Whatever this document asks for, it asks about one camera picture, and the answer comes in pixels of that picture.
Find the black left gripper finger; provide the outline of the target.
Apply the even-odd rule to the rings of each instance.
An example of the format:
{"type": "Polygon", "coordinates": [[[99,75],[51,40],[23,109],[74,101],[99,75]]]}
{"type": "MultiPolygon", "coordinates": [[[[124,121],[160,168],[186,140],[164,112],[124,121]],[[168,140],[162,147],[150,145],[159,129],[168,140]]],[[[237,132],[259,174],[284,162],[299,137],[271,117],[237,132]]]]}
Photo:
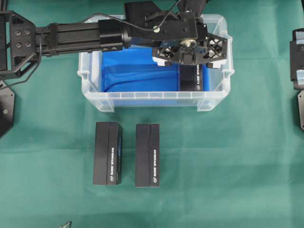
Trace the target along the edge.
{"type": "Polygon", "coordinates": [[[214,34],[208,34],[203,63],[207,68],[219,69],[227,61],[228,39],[214,34]]]}
{"type": "Polygon", "coordinates": [[[181,64],[180,43],[178,41],[154,41],[152,59],[161,67],[181,64]]]}

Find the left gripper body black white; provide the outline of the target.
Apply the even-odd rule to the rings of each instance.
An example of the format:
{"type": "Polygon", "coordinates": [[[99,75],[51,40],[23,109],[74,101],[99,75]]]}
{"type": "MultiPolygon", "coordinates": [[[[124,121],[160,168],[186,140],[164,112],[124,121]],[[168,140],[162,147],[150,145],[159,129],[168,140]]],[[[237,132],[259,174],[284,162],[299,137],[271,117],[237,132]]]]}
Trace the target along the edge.
{"type": "Polygon", "coordinates": [[[178,25],[173,26],[173,34],[180,35],[173,40],[180,43],[181,65],[204,64],[203,55],[208,40],[208,29],[203,19],[192,11],[178,14],[178,25]]]}

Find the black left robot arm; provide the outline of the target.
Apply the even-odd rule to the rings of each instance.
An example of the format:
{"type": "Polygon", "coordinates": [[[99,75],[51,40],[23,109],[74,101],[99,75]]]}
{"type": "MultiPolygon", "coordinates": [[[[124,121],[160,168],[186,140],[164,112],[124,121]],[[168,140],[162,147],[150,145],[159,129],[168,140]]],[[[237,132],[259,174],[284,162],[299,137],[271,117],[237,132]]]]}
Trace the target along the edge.
{"type": "Polygon", "coordinates": [[[0,77],[31,75],[42,57],[61,54],[112,52],[132,45],[151,47],[165,63],[214,67],[228,57],[226,38],[208,32],[201,17],[205,0],[178,0],[173,10],[153,1],[128,2],[119,19],[102,14],[97,22],[51,23],[37,27],[20,14],[0,13],[0,77]]]}

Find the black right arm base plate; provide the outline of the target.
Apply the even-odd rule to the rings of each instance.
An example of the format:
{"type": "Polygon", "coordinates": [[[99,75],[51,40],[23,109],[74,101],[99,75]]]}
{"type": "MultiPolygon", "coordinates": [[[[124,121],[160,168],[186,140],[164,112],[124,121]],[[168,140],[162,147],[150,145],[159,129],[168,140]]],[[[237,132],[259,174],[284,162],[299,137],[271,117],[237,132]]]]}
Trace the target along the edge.
{"type": "Polygon", "coordinates": [[[304,90],[299,92],[299,94],[297,95],[297,99],[298,99],[300,127],[302,130],[304,130],[304,90]]]}

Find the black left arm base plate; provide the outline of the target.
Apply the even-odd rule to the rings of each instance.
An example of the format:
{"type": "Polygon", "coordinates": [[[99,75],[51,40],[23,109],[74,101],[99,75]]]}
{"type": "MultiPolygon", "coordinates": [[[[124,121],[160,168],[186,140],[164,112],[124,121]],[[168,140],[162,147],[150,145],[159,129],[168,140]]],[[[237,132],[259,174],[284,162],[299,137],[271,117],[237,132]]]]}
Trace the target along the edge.
{"type": "Polygon", "coordinates": [[[15,94],[0,81],[0,137],[3,137],[14,124],[15,94]]]}

